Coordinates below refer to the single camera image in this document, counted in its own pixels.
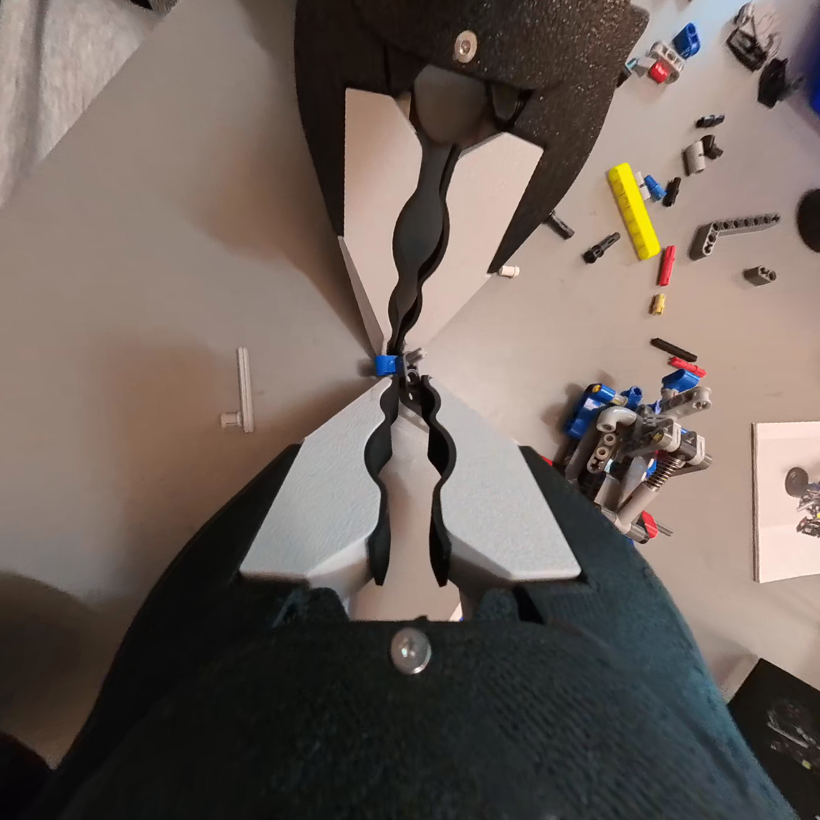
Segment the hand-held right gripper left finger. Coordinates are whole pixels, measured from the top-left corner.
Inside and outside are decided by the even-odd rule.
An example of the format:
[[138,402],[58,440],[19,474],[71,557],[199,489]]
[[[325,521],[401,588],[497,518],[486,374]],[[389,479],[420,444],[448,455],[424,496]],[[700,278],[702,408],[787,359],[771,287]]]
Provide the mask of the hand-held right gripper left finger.
[[309,586],[384,584],[387,489],[398,384],[379,380],[307,436],[240,566],[246,577]]

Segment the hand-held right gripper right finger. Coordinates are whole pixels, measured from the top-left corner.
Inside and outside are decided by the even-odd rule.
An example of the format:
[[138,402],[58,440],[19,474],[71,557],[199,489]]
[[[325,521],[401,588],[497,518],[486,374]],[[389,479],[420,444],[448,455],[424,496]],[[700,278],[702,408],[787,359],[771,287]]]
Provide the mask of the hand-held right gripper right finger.
[[578,560],[524,449],[436,379],[419,385],[433,490],[430,564],[440,586],[510,588],[579,578]]

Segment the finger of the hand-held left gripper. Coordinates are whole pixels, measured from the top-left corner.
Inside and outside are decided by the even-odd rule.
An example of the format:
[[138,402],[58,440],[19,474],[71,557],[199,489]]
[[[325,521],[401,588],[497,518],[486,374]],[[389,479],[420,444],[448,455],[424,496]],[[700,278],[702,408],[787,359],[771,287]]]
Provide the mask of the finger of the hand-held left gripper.
[[367,338],[385,354],[398,285],[394,235],[422,166],[405,100],[348,88],[344,97],[343,228],[338,237]]
[[484,286],[503,262],[495,255],[544,149],[500,132],[460,152],[443,177],[442,225],[422,264],[398,345],[423,347]]

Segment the light grey plastic axle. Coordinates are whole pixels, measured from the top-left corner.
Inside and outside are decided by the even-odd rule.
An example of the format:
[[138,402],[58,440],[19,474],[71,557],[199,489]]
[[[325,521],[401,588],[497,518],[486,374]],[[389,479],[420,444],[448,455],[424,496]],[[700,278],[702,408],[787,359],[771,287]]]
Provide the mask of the light grey plastic axle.
[[249,350],[242,346],[237,348],[237,364],[240,391],[240,425],[245,434],[255,431],[255,418],[252,404],[252,377]]

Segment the black toy set box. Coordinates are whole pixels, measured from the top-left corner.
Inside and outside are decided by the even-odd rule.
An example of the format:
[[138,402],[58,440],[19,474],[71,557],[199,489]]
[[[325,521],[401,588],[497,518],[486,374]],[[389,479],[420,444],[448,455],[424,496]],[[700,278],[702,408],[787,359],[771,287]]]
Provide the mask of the black toy set box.
[[758,659],[728,708],[798,817],[818,819],[819,690]]

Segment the yellow plastic beam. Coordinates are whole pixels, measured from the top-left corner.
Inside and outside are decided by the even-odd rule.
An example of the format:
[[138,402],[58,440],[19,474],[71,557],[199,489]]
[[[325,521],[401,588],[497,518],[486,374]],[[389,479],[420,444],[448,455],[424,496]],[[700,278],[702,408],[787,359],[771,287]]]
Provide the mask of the yellow plastic beam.
[[630,165],[622,162],[610,168],[608,180],[637,257],[641,261],[655,258],[661,251],[659,238]]

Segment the toy buggy chassis assembly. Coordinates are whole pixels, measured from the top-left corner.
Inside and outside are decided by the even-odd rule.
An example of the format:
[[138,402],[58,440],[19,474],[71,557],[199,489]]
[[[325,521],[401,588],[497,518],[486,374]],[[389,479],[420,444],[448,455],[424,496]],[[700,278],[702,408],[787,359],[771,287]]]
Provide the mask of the toy buggy chassis assembly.
[[589,384],[563,424],[559,472],[635,544],[671,535],[650,514],[651,504],[672,478],[712,463],[705,438],[685,425],[712,406],[703,379],[672,368],[654,402],[636,385],[619,392]]

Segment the dark grey angled beam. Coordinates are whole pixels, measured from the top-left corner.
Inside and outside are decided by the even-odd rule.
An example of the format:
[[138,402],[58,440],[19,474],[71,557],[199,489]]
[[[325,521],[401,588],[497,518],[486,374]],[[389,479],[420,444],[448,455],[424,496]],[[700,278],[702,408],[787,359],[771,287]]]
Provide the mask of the dark grey angled beam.
[[713,220],[697,228],[694,233],[688,257],[691,261],[701,261],[710,257],[721,239],[765,231],[781,223],[778,212],[768,212],[750,217]]

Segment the white buggy picture booklet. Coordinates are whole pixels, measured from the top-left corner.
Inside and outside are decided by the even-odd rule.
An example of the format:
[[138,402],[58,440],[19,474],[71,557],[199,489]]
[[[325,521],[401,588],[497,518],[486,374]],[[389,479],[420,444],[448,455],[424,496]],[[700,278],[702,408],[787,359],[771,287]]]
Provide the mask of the white buggy picture booklet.
[[819,573],[819,422],[752,429],[754,579]]

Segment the black plastic frame piece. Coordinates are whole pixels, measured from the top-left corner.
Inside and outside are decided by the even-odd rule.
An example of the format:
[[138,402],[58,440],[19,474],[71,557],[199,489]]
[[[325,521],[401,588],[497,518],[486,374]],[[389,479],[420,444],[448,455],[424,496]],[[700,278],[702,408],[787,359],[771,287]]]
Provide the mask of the black plastic frame piece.
[[735,59],[748,71],[762,70],[780,50],[780,18],[770,2],[747,2],[732,20],[726,39]]

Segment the black plastic bracket piece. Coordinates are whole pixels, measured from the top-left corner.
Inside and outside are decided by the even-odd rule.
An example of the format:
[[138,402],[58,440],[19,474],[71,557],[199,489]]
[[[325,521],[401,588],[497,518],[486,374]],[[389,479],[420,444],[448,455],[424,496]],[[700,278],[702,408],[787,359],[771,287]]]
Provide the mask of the black plastic bracket piece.
[[761,70],[757,102],[767,109],[791,97],[802,89],[805,77],[790,73],[788,58],[773,58]]

